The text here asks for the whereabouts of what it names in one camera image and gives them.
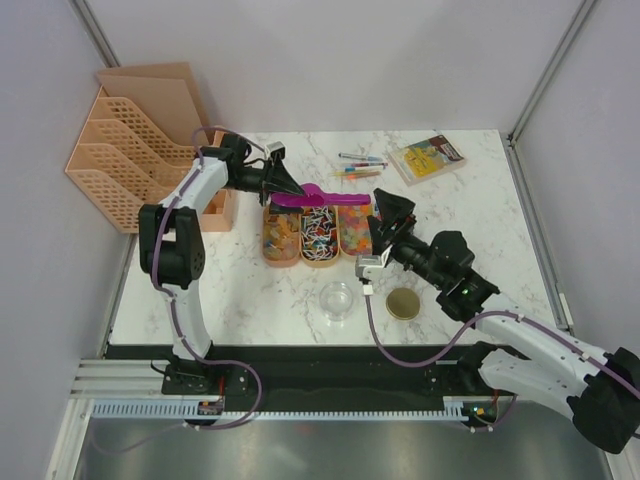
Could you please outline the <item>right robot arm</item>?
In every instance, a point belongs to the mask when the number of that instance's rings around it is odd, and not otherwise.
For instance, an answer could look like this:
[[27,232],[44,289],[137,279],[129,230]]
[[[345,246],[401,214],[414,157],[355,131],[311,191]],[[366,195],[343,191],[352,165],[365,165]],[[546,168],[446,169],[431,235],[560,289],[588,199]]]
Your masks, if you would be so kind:
[[366,300],[372,283],[390,263],[433,286],[441,310],[461,323],[516,350],[479,343],[458,368],[467,392],[487,387],[523,396],[571,421],[592,445],[620,454],[639,435],[639,358],[585,343],[544,325],[473,268],[474,253],[459,231],[438,232],[431,242],[414,235],[415,204],[381,188],[374,191],[379,213],[368,217],[373,252],[356,262]]

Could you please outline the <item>magenta plastic scoop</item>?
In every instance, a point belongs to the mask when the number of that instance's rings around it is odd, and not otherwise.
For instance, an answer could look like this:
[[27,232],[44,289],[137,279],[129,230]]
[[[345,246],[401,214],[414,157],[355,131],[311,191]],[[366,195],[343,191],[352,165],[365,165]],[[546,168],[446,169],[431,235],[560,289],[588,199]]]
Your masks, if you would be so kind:
[[274,193],[271,200],[274,204],[287,208],[307,208],[325,206],[361,206],[371,203],[369,194],[344,194],[325,192],[314,183],[302,185],[303,195]]

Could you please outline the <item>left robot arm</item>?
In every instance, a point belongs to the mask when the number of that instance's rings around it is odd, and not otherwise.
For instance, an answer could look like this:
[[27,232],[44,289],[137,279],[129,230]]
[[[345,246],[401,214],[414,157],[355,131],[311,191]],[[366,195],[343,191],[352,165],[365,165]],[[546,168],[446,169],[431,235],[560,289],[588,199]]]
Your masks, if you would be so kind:
[[220,378],[218,367],[205,360],[213,341],[200,300],[199,279],[206,263],[200,218],[225,189],[255,193],[262,205],[276,193],[303,195],[284,158],[280,142],[261,146],[225,130],[219,146],[195,147],[192,166],[164,200],[145,204],[138,212],[140,267],[166,304],[173,354],[193,360],[184,379],[198,393],[211,392]]

